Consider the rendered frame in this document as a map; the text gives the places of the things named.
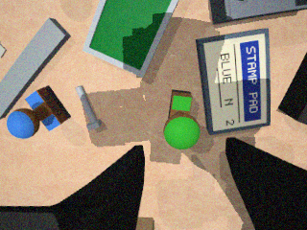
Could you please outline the pale grey card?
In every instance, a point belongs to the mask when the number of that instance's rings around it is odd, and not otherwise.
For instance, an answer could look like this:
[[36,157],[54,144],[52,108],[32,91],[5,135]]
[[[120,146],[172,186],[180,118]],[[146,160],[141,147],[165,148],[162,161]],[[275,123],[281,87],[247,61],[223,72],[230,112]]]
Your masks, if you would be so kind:
[[5,53],[6,49],[3,48],[3,46],[0,44],[0,58]]

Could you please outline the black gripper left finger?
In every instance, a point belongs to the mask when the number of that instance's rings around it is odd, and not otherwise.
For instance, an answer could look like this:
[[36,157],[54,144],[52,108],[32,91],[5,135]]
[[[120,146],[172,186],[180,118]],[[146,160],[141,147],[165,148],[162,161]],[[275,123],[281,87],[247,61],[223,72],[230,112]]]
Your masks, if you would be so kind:
[[52,206],[0,206],[0,230],[136,230],[145,155],[137,145]]

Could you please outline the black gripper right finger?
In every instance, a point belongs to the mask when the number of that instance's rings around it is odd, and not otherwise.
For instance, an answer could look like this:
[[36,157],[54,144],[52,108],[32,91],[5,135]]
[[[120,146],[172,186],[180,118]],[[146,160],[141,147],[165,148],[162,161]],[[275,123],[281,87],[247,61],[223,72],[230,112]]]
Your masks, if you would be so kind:
[[255,230],[307,230],[307,171],[225,138],[225,155]]

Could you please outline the grey cylinder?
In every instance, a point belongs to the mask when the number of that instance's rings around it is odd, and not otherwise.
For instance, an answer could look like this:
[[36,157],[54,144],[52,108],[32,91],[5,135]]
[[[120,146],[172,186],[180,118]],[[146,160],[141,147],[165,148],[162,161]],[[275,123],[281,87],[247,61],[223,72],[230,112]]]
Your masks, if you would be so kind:
[[90,123],[88,123],[88,125],[86,126],[88,131],[89,130],[92,130],[92,129],[95,129],[95,128],[98,128],[98,127],[101,127],[102,125],[102,121],[101,119],[97,120],[94,112],[93,112],[93,109],[88,101],[88,98],[86,97],[84,91],[83,91],[83,86],[78,86],[75,88],[77,93],[79,94],[80,96],[80,99],[81,99],[81,103],[83,105],[83,108],[86,112],[86,115],[90,121]]

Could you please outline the blue stamp pad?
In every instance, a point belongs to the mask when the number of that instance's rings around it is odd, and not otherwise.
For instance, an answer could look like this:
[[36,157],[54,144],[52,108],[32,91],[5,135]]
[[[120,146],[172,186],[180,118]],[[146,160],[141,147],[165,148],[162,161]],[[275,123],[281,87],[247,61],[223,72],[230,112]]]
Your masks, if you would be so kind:
[[271,125],[269,28],[196,39],[210,135]]

